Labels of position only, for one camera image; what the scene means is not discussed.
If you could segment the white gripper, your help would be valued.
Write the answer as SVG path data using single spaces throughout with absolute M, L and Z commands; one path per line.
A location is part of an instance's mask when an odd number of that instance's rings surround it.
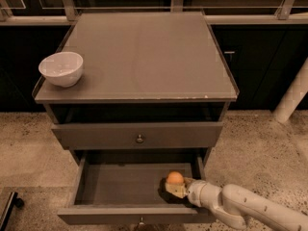
M 189 177 L 184 178 L 184 183 L 165 183 L 166 191 L 178 198 L 187 197 L 191 204 L 200 208 L 215 210 L 219 206 L 221 187 Z

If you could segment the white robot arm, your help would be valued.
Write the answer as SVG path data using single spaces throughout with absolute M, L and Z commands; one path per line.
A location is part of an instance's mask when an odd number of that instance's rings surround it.
M 219 221 L 234 229 L 246 229 L 248 219 L 255 218 L 274 231 L 308 231 L 307 216 L 238 185 L 221 188 L 204 180 L 168 177 L 165 187 L 168 193 L 186 197 L 192 205 L 208 209 Z

